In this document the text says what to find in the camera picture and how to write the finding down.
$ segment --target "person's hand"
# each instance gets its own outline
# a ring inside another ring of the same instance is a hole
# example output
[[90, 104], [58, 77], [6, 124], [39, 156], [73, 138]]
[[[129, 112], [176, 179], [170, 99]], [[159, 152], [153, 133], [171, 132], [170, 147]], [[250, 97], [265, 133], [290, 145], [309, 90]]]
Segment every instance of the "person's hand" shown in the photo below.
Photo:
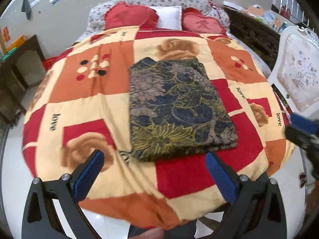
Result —
[[132, 237], [132, 239], [163, 239], [163, 237], [164, 231], [162, 228], [153, 228], [139, 236]]

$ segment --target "quilt with rose print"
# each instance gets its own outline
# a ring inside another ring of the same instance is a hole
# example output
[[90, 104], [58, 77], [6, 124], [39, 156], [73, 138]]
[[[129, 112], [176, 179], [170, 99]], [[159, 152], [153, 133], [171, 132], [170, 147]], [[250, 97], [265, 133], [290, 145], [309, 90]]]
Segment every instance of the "quilt with rose print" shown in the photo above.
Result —
[[250, 54], [227, 36], [137, 26], [110, 29], [67, 49], [48, 71], [27, 111], [22, 151], [34, 177], [71, 173], [94, 149], [105, 164], [80, 206], [166, 229], [224, 204], [205, 154], [140, 162], [130, 144], [129, 68], [145, 57], [197, 58], [236, 127], [238, 146], [219, 157], [255, 180], [276, 172], [294, 145], [288, 117]]

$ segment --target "floor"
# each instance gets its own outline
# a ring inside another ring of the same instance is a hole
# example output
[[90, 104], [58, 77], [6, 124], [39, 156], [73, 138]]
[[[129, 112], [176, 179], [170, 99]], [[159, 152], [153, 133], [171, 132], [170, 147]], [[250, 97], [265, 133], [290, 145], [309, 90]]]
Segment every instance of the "floor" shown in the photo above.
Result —
[[[30, 89], [23, 98], [22, 104], [28, 107], [36, 88]], [[21, 155], [23, 118], [17, 127], [10, 130], [3, 159], [2, 194], [4, 209], [11, 233], [15, 239], [21, 238], [22, 216], [25, 200], [32, 182], [32, 176]], [[287, 238], [293, 238], [300, 229], [304, 217], [305, 188], [299, 188], [298, 175], [303, 172], [300, 152], [297, 150], [286, 164], [273, 175], [278, 180], [284, 201], [287, 219]], [[71, 238], [75, 238], [63, 215], [58, 201], [54, 202], [62, 226]], [[102, 239], [127, 238], [129, 223], [101, 216], [84, 210], [84, 214]], [[208, 218], [220, 221], [222, 213], [208, 214]], [[211, 234], [212, 230], [197, 221], [196, 238]]]

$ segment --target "folded patterned cloth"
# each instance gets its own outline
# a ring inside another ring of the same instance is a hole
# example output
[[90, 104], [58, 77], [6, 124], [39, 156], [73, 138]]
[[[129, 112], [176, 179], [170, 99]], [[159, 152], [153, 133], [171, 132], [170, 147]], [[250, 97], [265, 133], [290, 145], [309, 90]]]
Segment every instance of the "folded patterned cloth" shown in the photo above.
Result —
[[237, 146], [229, 115], [197, 58], [130, 68], [131, 154], [141, 161]]

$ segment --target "heart-shaped pillow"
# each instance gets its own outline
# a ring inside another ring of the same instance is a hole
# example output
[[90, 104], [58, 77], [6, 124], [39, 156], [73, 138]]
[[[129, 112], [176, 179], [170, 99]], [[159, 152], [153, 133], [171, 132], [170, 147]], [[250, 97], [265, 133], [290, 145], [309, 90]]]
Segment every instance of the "heart-shaped pillow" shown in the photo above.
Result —
[[189, 11], [183, 14], [183, 30], [194, 33], [212, 33], [226, 35], [226, 29], [220, 22], [210, 16], [204, 16], [201, 13]]
[[105, 16], [105, 30], [124, 26], [155, 27], [158, 21], [156, 11], [144, 6], [118, 2]]

